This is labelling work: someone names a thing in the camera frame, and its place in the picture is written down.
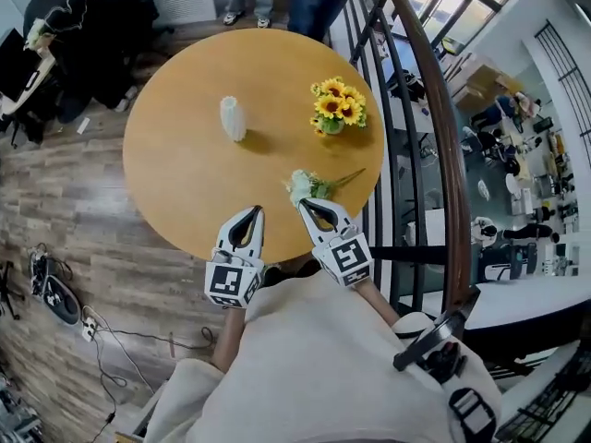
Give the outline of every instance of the power strip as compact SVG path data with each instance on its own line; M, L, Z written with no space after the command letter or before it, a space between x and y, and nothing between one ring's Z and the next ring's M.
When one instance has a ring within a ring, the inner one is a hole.
M87 317L82 324L82 336L87 342L94 340L94 334L96 333L97 323L92 317Z

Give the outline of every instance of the round wooden table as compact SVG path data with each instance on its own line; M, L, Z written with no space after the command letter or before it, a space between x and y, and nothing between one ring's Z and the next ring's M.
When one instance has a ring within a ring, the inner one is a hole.
M319 138L309 123L310 85L336 76L367 97L368 127ZM246 114L247 137L239 143L220 122L227 95ZM261 205L262 258L272 263L313 247L285 190L292 171L337 180L365 168L333 198L355 217L380 175L383 143L371 90L332 49L282 30L232 30L186 48L151 78L129 116L123 161L146 221L197 257L209 260L222 224Z

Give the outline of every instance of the tripod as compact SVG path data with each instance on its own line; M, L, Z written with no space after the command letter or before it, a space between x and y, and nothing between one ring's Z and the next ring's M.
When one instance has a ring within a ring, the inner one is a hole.
M25 300L25 296L22 293L18 293L18 292L8 289L8 271L10 270L10 268L13 268L13 267L14 267L14 264L11 261L8 261L6 263L5 268L4 268L4 274L0 278L0 303L4 302L8 306L8 310L10 310L10 315L12 315L12 318L14 320L20 320L20 315L15 314L15 311L12 309L12 305L10 304L9 295L12 295L13 297L17 297L18 299L20 299L22 301Z

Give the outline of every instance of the laptop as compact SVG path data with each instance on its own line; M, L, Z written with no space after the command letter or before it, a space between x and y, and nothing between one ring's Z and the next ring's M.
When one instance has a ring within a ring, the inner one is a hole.
M0 94L13 102L34 84L42 61L37 53L23 49L24 46L25 40L14 29L0 38Z

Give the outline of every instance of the wooden floor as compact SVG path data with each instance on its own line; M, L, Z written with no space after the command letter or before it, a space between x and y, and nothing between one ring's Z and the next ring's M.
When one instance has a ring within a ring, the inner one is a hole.
M255 25L244 19L236 27ZM219 22L186 26L163 48L173 54L221 30L226 29ZM139 84L165 60L142 56ZM21 396L42 418L45 441L91 441L113 405L99 382L95 344L30 297L29 248L46 243L66 261L80 302L114 329L173 333L178 341L202 345L201 327L216 332L223 321L223 311L203 295L203 261L154 232L127 193L122 165L127 114L93 104L85 115L91 121L84 134L76 132L76 123L55 125L40 147L27 143L13 150L9 136L0 138L0 260L15 263L12 287L27 294L24 303L13 301L21 321L0 317L0 349L18 377ZM101 335L104 367L129 380L127 389L114 389L120 402L116 418L97 440L113 441L114 431L125 428L151 394L113 338ZM179 357L210 353L176 347L174 359L168 343L119 338L156 389Z

